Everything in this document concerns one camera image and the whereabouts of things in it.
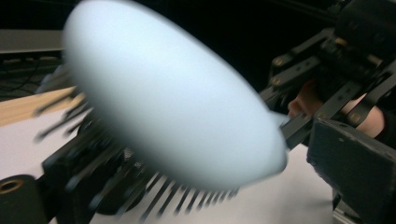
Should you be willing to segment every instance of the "dark background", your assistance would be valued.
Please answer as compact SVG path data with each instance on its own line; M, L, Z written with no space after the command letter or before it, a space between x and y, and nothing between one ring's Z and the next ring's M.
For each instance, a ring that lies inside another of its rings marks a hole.
M338 13L334 7L338 1L334 0L138 2L195 35L239 71L256 91L266 87L270 63L276 56L323 28L334 26ZM0 29L62 30L77 3L78 0L3 1Z

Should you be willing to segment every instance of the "person's arm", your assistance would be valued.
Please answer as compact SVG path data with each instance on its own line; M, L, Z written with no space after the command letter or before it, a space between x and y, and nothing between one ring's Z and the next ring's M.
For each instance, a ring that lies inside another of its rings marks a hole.
M297 116L300 113L304 113L307 116L312 117L315 112L320 109L323 105L322 101L319 99L317 92L315 90L315 82L309 81L305 83L300 92L294 100L289 102L289 116L291 118ZM362 98L361 96L357 100L350 101L341 110L342 113L347 114ZM384 113L377 106L368 114L367 118L359 125L356 129L369 135L370 137L377 137L385 128L385 118Z

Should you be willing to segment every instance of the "hand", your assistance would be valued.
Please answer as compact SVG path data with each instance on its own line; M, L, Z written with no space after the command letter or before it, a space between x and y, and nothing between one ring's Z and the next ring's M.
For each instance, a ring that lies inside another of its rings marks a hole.
M312 117L323 105L320 101L318 94L315 90L315 81L311 80L306 82L300 89L296 98L289 102L289 117L294 118L298 114L303 113L308 117ZM341 112L347 114L363 97L363 94L359 99L349 101L342 109ZM367 118L356 128L370 137L376 137L385 128L385 119L382 111L377 107L373 109L367 115Z

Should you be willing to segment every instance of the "white table surface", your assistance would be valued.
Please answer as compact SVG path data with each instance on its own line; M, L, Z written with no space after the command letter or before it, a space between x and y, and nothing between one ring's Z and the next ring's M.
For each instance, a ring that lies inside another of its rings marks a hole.
M0 127L0 179L11 175L39 177L43 174L40 162L73 135L65 137L64 127L40 143L34 139L38 132L58 120L63 112L61 110ZM283 173L241 188L231 200L201 210L192 209L189 214L184 210L177 216L173 213L181 198L180 193L168 205L163 216L156 217L155 212L167 197L165 193L145 223L331 224L332 189L318 177L305 158L306 147L299 145L289 153L289 163ZM95 215L91 223L138 223L156 192L156 189L152 190L137 207L120 219Z

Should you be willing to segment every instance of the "skin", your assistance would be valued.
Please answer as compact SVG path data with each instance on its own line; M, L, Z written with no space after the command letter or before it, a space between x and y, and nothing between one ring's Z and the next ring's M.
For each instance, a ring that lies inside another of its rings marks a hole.
M300 113L304 113L309 117L312 117L315 112L321 108L323 102L320 101L316 91L316 84L314 81L306 82L296 98L289 102L289 117L294 118ZM363 97L363 94L359 99L350 101L341 110L342 113L347 114ZM382 111L377 107L373 107L367 116L366 120L361 123L356 129L369 135L370 137L378 136L385 127L385 120Z

